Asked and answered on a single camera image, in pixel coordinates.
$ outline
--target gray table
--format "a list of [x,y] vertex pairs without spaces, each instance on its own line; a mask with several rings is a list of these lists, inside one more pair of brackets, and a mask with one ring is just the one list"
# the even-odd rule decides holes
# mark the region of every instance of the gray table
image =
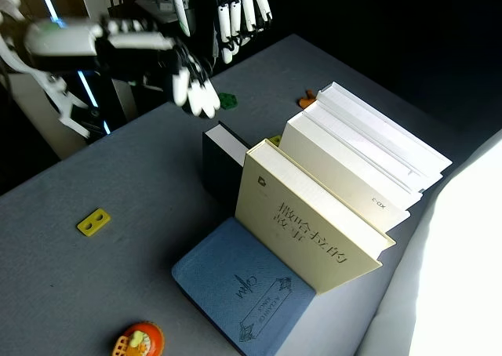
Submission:
[[[333,80],[452,151],[443,125],[297,36],[214,79],[240,103],[218,117],[256,143],[282,132],[304,89]],[[0,198],[2,354],[107,355],[142,320],[162,327],[167,354],[237,354],[170,275],[228,215],[201,185],[201,134],[215,124],[162,106]],[[318,297],[280,354],[355,352],[423,205],[391,232],[385,267]],[[75,225],[98,207],[112,220],[86,238]]]

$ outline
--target blue light strip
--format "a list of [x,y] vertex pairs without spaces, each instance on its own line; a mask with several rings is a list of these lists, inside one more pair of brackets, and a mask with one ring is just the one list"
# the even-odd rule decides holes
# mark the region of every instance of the blue light strip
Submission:
[[[47,5],[47,8],[49,9],[50,16],[52,17],[53,20],[58,20],[59,17],[57,16],[56,9],[54,9],[54,5],[51,2],[51,0],[44,0],[45,5]],[[91,103],[93,104],[94,107],[98,107],[98,104],[96,102],[96,98],[93,95],[93,92],[91,91],[91,88],[89,87],[89,83],[85,79],[84,74],[79,71],[78,76],[80,77],[80,80],[82,81],[82,84],[84,85],[85,91],[87,92],[87,96],[89,96]],[[106,131],[107,134],[110,133],[110,129],[108,128],[108,125],[106,122],[103,124],[104,131]]]

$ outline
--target white fabric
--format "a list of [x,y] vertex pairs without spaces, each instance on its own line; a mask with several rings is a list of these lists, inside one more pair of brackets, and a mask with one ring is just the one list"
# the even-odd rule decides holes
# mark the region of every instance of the white fabric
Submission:
[[502,132],[433,198],[358,354],[502,354]]

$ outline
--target dark floor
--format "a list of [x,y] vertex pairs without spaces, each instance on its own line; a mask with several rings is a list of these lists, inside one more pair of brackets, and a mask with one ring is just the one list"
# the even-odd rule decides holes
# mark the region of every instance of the dark floor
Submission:
[[[297,33],[459,132],[473,151],[502,129],[500,0],[270,0],[274,27],[236,63]],[[216,72],[226,67],[217,66]],[[139,93],[148,111],[160,100]],[[57,161],[18,110],[5,115],[0,192]],[[7,136],[29,135],[13,145]]]

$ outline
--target book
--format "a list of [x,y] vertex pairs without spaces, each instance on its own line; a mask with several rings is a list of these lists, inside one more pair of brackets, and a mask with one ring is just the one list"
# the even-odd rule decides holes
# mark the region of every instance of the book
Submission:
[[425,176],[411,165],[400,162],[397,158],[375,145],[371,140],[341,121],[321,101],[317,100],[308,107],[304,115],[317,123],[334,138],[344,143],[367,162],[374,165],[415,192],[423,192],[439,181],[442,176]]
[[397,222],[404,220],[404,212],[422,197],[333,138],[304,113],[288,121],[280,148],[358,213],[368,213],[364,217],[373,222],[379,222],[382,212],[395,214]]
[[173,268],[193,302],[245,355],[273,355],[315,291],[237,220],[229,219]]
[[433,178],[452,164],[434,148],[335,82],[321,90],[317,98],[344,123],[425,176]]
[[249,145],[223,123],[202,134],[202,182],[232,213],[248,149]]
[[380,267],[395,244],[268,140],[246,154],[235,218],[317,293]]

